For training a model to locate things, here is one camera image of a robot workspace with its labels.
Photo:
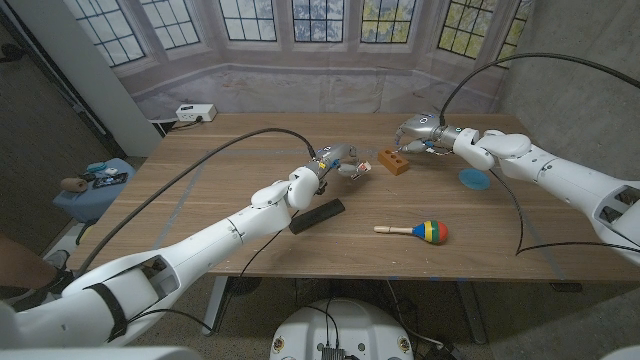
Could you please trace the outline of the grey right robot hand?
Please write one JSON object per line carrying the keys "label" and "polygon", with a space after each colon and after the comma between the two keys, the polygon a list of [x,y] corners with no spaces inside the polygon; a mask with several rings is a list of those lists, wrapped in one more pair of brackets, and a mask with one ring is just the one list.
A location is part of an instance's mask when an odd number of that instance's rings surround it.
{"label": "grey right robot hand", "polygon": [[402,123],[395,133],[395,144],[400,153],[431,153],[448,155],[462,129],[442,125],[433,114],[417,114]]}

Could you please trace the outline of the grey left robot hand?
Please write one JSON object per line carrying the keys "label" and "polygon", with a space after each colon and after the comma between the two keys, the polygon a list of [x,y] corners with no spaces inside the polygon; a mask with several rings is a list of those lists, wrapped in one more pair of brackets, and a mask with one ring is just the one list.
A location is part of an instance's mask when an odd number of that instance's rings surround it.
{"label": "grey left robot hand", "polygon": [[372,169],[368,161],[359,159],[357,148],[346,143],[337,143],[320,149],[316,153],[315,162],[317,163],[316,175],[320,180],[330,170],[355,180]]}

